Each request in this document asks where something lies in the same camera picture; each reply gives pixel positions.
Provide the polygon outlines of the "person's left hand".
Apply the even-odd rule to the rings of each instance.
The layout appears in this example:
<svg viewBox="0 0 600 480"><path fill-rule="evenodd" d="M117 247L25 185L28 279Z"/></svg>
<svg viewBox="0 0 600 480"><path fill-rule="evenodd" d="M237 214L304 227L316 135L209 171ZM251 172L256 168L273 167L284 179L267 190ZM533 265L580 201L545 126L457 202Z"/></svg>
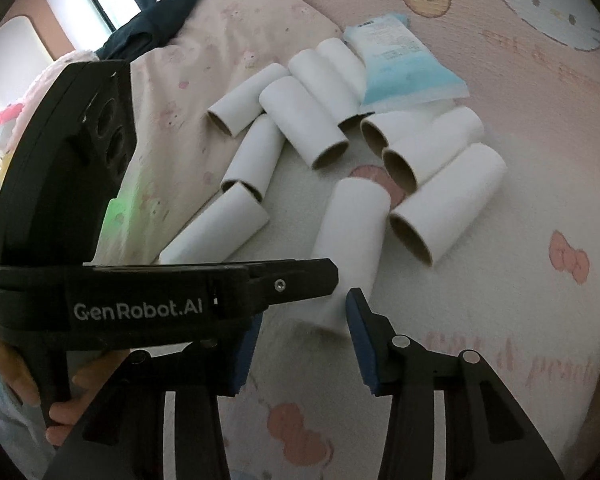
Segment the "person's left hand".
<svg viewBox="0 0 600 480"><path fill-rule="evenodd" d="M130 353L130 350L106 352L76 371L71 381L79 389L80 395L67 402L55 402L47 411L47 415L54 422L45 431L46 440L51 445L59 448L64 444L96 394ZM38 386L35 385L27 365L17 351L3 341L0 341L0 375L19 401L31 408L41 406Z"/></svg>

